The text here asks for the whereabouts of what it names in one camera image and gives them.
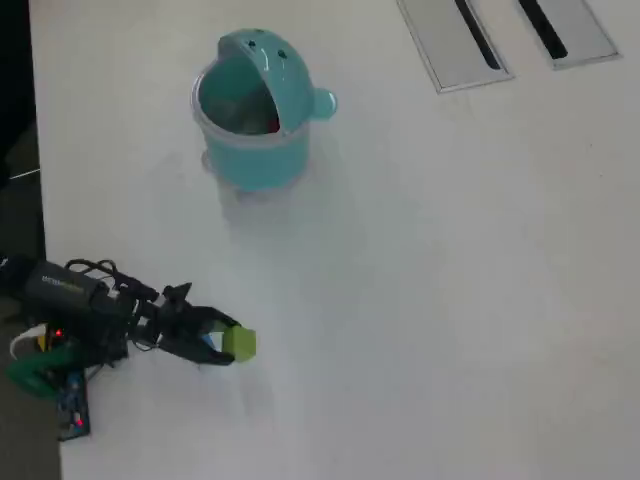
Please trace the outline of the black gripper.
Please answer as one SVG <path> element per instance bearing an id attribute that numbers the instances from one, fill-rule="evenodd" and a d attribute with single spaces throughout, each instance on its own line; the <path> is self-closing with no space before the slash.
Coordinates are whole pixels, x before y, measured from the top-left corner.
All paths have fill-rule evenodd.
<path id="1" fill-rule="evenodd" d="M 215 350 L 199 334 L 225 332 L 240 323 L 224 312 L 191 304 L 140 303 L 133 317 L 133 343 L 159 349 L 197 365 L 227 366 L 232 354 Z"/>

